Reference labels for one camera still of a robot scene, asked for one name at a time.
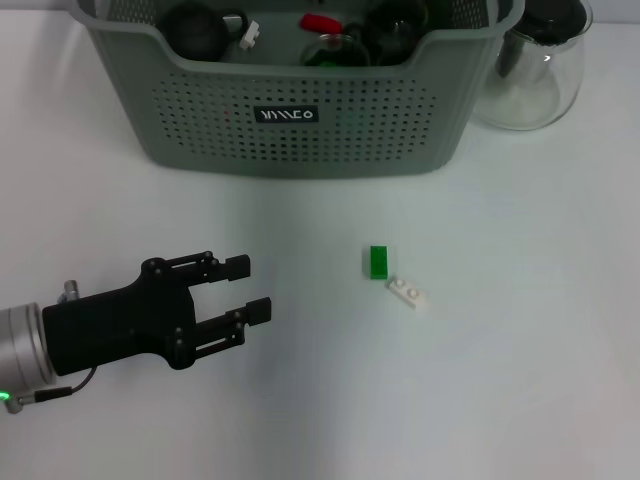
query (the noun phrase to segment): cable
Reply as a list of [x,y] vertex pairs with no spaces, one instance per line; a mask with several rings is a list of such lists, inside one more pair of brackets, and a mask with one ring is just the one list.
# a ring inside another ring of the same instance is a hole
[[33,403],[42,403],[48,402],[49,400],[55,400],[56,398],[69,397],[74,393],[79,392],[84,387],[87,386],[87,383],[91,381],[93,376],[95,375],[97,367],[93,367],[80,385],[77,387],[63,387],[63,388],[52,388],[50,390],[40,390],[33,394]]
[[98,369],[98,367],[93,367],[91,369],[91,371],[89,372],[89,375],[87,375],[87,378],[85,378],[80,385],[78,385],[75,388],[72,388],[71,391],[73,393],[78,393],[80,390],[82,390],[84,387],[86,387],[87,383],[89,383],[91,381],[91,379],[93,378],[93,376],[96,374],[96,370],[97,369]]

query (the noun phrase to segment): robotic arm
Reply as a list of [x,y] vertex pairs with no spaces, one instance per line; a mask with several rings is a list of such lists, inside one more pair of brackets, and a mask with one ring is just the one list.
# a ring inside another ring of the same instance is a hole
[[[10,413],[24,405],[72,395],[95,368],[139,353],[163,357],[175,370],[244,344],[245,325],[271,320],[271,300],[247,303],[196,323],[189,287],[251,275],[247,255],[219,262],[211,252],[142,264],[128,287],[80,299],[65,283],[57,305],[40,312],[35,303],[0,311],[0,401]],[[76,388],[39,390],[68,375],[92,369]]]

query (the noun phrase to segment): glass carafe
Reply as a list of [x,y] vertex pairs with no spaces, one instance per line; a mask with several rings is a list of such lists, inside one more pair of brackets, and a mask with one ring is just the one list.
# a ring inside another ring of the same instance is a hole
[[506,33],[476,105],[484,121],[534,130],[561,118],[584,77],[583,35],[592,23],[586,0],[527,0]]

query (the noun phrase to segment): gray plastic basket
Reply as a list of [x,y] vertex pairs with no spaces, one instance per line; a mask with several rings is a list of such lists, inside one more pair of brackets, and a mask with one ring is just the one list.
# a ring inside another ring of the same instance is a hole
[[[256,47],[231,47],[230,63],[194,62],[171,50],[154,24],[176,3],[70,2],[144,149],[170,167],[297,178],[406,175],[444,165],[504,32],[524,10],[524,0],[433,0],[430,13],[451,28],[426,35],[405,64],[327,69],[296,66],[317,38],[298,28],[299,19],[313,10],[348,20],[363,0],[209,1],[241,7],[260,24]],[[317,107],[317,123],[258,123],[254,107],[295,107],[292,116],[305,120],[315,110],[307,107]]]

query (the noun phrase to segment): white lego brick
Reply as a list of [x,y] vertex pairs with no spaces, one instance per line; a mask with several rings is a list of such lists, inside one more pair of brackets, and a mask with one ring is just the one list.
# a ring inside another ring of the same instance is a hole
[[241,49],[247,50],[255,46],[256,38],[260,36],[260,32],[258,31],[259,28],[260,25],[258,22],[251,22],[251,25],[249,25],[249,28],[247,29],[247,33],[245,33],[242,40],[240,40]]
[[427,295],[420,291],[418,287],[402,278],[395,277],[391,280],[391,283],[389,283],[388,288],[396,297],[414,310],[423,310],[427,307]]

